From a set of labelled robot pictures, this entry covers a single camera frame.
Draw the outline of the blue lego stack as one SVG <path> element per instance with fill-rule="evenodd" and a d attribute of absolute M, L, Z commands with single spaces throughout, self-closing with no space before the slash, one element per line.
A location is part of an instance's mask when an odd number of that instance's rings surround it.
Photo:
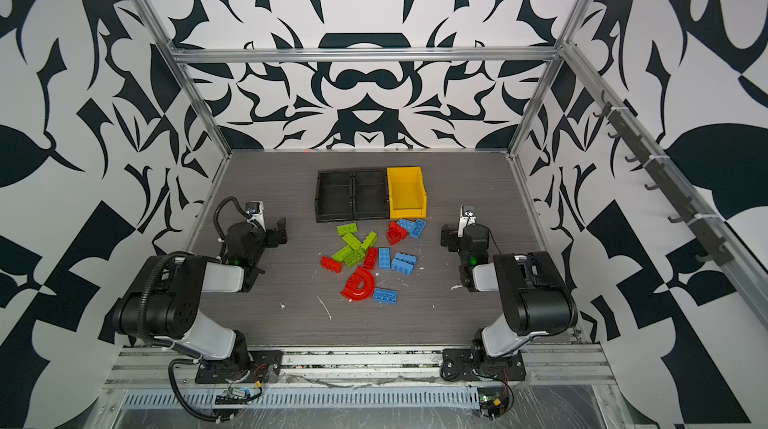
<path fill-rule="evenodd" d="M 416 256 L 397 252 L 392 259 L 391 269 L 404 275 L 411 275 L 416 262 Z"/>

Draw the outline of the red lego cluster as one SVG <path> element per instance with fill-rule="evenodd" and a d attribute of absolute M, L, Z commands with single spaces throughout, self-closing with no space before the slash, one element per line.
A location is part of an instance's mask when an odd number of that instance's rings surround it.
<path fill-rule="evenodd" d="M 390 246 L 394 246 L 407 239 L 409 232 L 400 226 L 396 221 L 391 221 L 386 233 L 386 238 Z"/>

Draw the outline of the red lego 2x4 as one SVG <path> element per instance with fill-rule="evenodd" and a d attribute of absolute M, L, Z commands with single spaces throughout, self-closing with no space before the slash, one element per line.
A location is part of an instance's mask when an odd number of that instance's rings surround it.
<path fill-rule="evenodd" d="M 376 266 L 378 259 L 379 249 L 376 247 L 369 247 L 366 252 L 366 256 L 363 262 L 363 268 L 367 270 L 373 270 Z"/>

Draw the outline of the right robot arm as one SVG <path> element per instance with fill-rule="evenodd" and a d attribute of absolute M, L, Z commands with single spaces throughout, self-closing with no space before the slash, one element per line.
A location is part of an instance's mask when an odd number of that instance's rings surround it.
<path fill-rule="evenodd" d="M 539 337 L 557 336 L 577 322 L 576 304 L 547 252 L 489 254 L 492 232 L 481 224 L 441 228 L 440 245 L 460 258 L 461 285 L 499 295 L 502 314 L 472 341 L 477 361 L 503 359 Z"/>

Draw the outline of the yellow bin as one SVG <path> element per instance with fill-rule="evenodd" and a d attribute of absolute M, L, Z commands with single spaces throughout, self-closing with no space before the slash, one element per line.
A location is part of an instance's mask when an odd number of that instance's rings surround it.
<path fill-rule="evenodd" d="M 388 167 L 387 183 L 392 220 L 427 216 L 428 197 L 420 167 Z"/>

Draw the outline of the red lego small left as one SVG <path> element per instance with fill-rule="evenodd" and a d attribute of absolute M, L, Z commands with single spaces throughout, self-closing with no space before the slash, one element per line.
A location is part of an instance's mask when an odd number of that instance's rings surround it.
<path fill-rule="evenodd" d="M 327 256 L 323 256 L 321 258 L 320 264 L 322 268 L 337 274 L 339 274 L 343 269 L 343 264 L 340 261 L 336 261 L 335 259 Z"/>

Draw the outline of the black bin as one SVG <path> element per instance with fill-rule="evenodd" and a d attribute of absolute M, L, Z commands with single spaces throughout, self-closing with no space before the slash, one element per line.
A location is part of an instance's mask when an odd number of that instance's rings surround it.
<path fill-rule="evenodd" d="M 353 170 L 318 172 L 315 191 L 315 217 L 317 223 L 354 221 Z"/>
<path fill-rule="evenodd" d="M 384 220 L 390 217 L 386 168 L 354 171 L 354 212 L 357 220 Z"/>

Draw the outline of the green lego long lower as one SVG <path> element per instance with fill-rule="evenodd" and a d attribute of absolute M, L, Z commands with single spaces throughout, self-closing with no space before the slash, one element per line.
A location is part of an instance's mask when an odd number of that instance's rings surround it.
<path fill-rule="evenodd" d="M 354 253 L 353 248 L 346 246 L 334 253 L 331 258 L 336 262 L 345 263 Z"/>

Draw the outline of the green lego upside down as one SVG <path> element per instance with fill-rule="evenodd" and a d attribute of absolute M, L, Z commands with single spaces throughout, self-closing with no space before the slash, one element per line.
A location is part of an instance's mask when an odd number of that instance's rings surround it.
<path fill-rule="evenodd" d="M 347 267 L 356 267 L 358 264 L 360 264 L 365 260 L 366 255 L 367 255 L 367 251 L 364 250 L 362 247 L 357 249 L 349 249 L 345 253 L 342 259 L 342 263 Z"/>

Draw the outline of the middle black bin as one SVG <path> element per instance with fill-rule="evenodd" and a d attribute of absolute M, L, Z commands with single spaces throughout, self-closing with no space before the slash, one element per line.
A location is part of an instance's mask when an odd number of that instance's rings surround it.
<path fill-rule="evenodd" d="M 386 168 L 354 171 L 354 212 L 357 220 L 384 220 L 390 217 Z"/>

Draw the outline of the left electronics board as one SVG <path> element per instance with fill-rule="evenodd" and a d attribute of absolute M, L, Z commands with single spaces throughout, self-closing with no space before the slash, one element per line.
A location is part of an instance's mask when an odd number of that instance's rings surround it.
<path fill-rule="evenodd" d="M 243 405 L 258 400 L 263 394 L 262 387 L 257 384 L 254 389 L 230 387 L 215 397 L 216 405 Z"/>

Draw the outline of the electronics board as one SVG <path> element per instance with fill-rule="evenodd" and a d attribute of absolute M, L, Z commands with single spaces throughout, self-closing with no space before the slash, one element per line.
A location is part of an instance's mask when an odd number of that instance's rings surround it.
<path fill-rule="evenodd" d="M 495 420 L 506 414 L 514 406 L 514 402 L 514 393 L 509 391 L 495 394 L 481 394 L 479 405 L 480 416 Z"/>
<path fill-rule="evenodd" d="M 263 394 L 262 387 L 257 384 L 254 389 L 230 387 L 215 397 L 216 405 L 243 405 L 258 400 Z"/>

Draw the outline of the right electronics board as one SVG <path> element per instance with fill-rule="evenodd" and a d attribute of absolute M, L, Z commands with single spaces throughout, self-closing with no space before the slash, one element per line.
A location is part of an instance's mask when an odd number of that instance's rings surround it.
<path fill-rule="evenodd" d="M 514 402 L 514 393 L 509 391 L 495 394 L 481 394 L 479 405 L 480 416 L 495 420 L 506 414 L 514 406 Z"/>

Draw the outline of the black hook rack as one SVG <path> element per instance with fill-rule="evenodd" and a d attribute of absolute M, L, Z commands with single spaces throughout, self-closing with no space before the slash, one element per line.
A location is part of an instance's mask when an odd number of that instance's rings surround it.
<path fill-rule="evenodd" d="M 615 105 L 600 95 L 601 109 L 594 116 L 612 127 L 608 137 L 613 141 L 610 164 L 616 161 L 619 144 L 624 144 L 630 154 L 624 158 L 635 170 L 645 171 L 652 179 L 645 186 L 647 191 L 661 192 L 675 210 L 667 218 L 671 224 L 685 224 L 703 247 L 704 262 L 712 261 L 723 267 L 737 260 L 733 248 L 733 234 L 725 226 L 722 217 L 697 194 L 690 181 L 672 158 L 655 142 L 626 106 Z"/>

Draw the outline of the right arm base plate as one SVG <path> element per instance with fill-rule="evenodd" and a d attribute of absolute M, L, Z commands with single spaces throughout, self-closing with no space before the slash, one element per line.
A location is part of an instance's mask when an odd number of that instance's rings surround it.
<path fill-rule="evenodd" d="M 521 382 L 527 373 L 520 354 L 504 358 L 480 358 L 469 348 L 444 349 L 440 377 L 445 381 L 493 380 Z"/>

